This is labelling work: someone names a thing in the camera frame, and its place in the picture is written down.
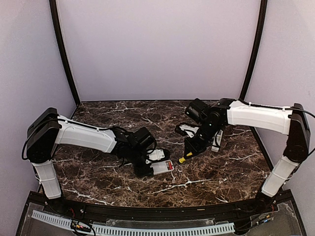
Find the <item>white remote control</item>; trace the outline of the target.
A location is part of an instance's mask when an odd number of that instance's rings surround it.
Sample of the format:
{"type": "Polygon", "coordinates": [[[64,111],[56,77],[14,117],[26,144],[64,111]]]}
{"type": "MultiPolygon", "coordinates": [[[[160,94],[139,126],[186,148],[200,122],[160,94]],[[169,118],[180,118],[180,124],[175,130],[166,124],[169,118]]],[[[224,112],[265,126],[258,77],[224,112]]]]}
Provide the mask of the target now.
{"type": "Polygon", "coordinates": [[[169,171],[167,169],[166,161],[168,161],[168,160],[164,160],[164,161],[157,162],[157,163],[152,163],[150,165],[150,167],[153,168],[153,175],[156,176],[156,175],[165,174],[165,173],[173,171],[173,170],[169,171]]]}

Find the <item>yellow handled screwdriver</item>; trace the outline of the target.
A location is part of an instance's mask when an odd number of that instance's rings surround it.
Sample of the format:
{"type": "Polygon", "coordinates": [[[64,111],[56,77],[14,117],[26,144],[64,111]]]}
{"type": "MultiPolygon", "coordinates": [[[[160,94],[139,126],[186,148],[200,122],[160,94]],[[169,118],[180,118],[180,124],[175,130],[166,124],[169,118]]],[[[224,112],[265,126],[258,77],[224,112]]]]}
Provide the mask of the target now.
{"type": "Polygon", "coordinates": [[[186,162],[187,160],[191,159],[193,157],[193,153],[187,153],[185,156],[181,157],[178,159],[178,163],[179,164],[183,164],[184,162],[186,162]]]}

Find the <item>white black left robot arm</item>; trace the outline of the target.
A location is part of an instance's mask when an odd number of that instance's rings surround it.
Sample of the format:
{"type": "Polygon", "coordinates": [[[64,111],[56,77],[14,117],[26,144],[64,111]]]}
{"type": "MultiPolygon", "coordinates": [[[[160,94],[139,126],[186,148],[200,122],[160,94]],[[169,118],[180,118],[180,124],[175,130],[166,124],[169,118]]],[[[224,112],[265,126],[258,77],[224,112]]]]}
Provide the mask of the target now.
{"type": "Polygon", "coordinates": [[[58,214],[69,211],[69,202],[61,197],[62,190],[52,163],[54,149],[60,144],[116,155],[131,163],[140,177],[154,173],[151,164],[160,161],[162,153],[156,149],[157,142],[145,127],[136,132],[118,126],[101,128],[73,121],[60,116],[55,108],[48,108],[28,128],[22,159],[32,163],[51,208],[58,214]]]}

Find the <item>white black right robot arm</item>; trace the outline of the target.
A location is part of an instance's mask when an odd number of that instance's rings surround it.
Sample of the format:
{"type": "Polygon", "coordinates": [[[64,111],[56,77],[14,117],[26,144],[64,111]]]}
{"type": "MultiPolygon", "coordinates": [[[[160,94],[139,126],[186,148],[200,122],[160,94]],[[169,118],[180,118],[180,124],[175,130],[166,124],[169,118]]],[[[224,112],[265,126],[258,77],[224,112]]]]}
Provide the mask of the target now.
{"type": "Polygon", "coordinates": [[[244,125],[272,130],[288,137],[283,155],[267,177],[259,196],[251,203],[255,213],[262,213],[270,205],[283,184],[309,156],[310,128],[306,118],[307,111],[301,104],[293,107],[272,107],[243,100],[223,98],[209,106],[196,98],[185,110],[188,117],[199,124],[190,131],[180,125],[188,134],[185,138],[184,156],[180,163],[203,153],[215,139],[215,135],[227,125],[244,125]]]}

